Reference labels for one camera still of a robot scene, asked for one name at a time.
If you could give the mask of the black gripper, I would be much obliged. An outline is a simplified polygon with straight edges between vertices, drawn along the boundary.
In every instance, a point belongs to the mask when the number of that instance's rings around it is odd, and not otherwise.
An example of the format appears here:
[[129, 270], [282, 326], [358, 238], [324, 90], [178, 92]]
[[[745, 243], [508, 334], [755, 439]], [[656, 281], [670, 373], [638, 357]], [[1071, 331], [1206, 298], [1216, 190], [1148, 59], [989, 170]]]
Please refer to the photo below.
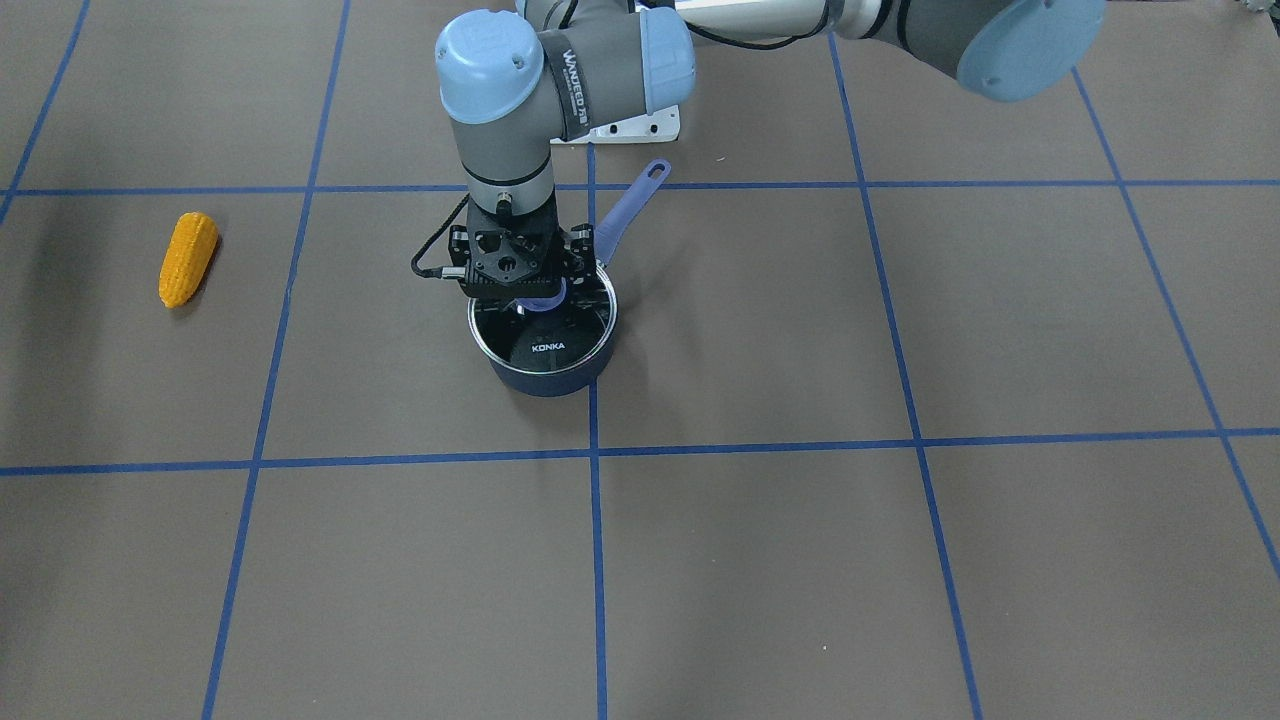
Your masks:
[[451, 225], [445, 277], [470, 299], [550, 299], [596, 275], [594, 228], [567, 231], [556, 199], [524, 215], [500, 215], [474, 200]]

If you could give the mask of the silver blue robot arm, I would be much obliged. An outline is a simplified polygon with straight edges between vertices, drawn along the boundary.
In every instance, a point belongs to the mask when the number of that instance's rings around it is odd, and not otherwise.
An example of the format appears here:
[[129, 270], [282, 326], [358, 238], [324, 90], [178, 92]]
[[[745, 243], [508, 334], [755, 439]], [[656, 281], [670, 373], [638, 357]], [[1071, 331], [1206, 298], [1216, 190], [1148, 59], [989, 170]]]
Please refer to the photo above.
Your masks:
[[611, 263], [658, 181], [641, 176], [598, 225], [561, 225], [553, 141], [689, 100], [699, 44], [777, 51], [820, 35], [888, 44], [970, 94], [1019, 102], [1087, 54], [1102, 1], [520, 1], [451, 20], [434, 49], [468, 192], [436, 232], [451, 260], [416, 275], [471, 299], [544, 307]]

